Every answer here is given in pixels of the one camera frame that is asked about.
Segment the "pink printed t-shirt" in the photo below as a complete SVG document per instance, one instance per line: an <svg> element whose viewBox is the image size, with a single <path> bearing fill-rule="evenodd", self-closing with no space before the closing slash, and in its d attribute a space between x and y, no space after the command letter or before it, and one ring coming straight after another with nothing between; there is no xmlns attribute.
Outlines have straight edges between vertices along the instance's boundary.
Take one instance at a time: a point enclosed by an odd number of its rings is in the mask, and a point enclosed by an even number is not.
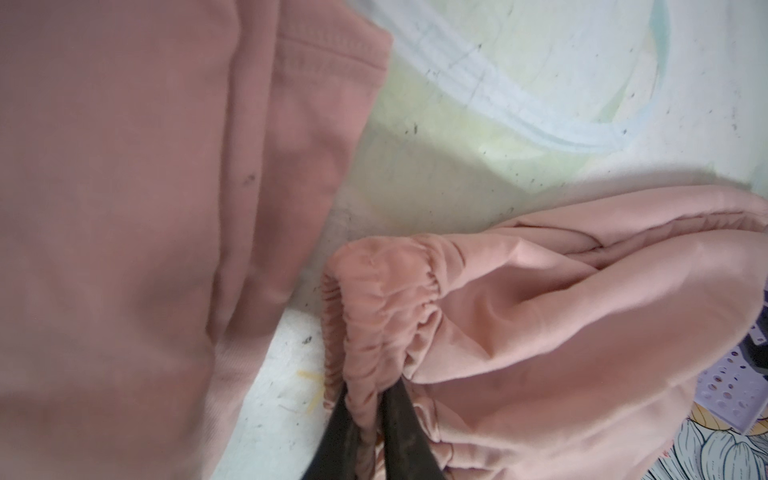
<svg viewBox="0 0 768 480"><path fill-rule="evenodd" d="M392 39L343 1L1 5L1 475L207 479Z"/></svg>

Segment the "pink garment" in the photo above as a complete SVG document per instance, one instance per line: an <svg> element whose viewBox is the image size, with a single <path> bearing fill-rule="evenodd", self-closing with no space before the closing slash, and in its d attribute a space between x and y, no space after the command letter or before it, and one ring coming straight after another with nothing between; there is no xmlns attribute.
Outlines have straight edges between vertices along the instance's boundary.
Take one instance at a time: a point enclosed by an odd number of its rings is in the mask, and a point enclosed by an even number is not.
<svg viewBox="0 0 768 480"><path fill-rule="evenodd" d="M683 186L346 244L325 399L360 427L357 476L383 475L377 411L403 381L450 479L643 477L757 319L766 231L763 198Z"/></svg>

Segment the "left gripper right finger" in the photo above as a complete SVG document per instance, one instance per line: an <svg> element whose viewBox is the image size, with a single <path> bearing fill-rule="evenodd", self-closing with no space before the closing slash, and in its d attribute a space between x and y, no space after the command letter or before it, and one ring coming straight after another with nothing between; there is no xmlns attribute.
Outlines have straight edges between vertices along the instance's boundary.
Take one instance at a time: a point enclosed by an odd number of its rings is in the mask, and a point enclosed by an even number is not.
<svg viewBox="0 0 768 480"><path fill-rule="evenodd" d="M399 379L380 403L387 480L444 480L405 383Z"/></svg>

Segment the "lavender plastic laundry basket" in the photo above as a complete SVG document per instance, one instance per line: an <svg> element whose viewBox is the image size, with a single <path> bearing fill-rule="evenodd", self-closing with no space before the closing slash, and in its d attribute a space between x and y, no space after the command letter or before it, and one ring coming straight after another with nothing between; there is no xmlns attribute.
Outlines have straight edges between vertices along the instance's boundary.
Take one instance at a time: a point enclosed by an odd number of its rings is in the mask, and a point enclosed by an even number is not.
<svg viewBox="0 0 768 480"><path fill-rule="evenodd" d="M699 375L695 402L740 434L756 435L767 419L767 291L744 339Z"/></svg>

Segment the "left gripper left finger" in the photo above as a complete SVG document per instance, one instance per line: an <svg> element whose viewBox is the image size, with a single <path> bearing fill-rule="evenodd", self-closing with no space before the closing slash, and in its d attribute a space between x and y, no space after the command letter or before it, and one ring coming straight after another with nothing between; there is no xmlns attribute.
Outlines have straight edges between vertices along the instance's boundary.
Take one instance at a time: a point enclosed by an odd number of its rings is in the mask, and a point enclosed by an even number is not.
<svg viewBox="0 0 768 480"><path fill-rule="evenodd" d="M320 444L302 480L355 480L360 429L346 405L348 388L342 385Z"/></svg>

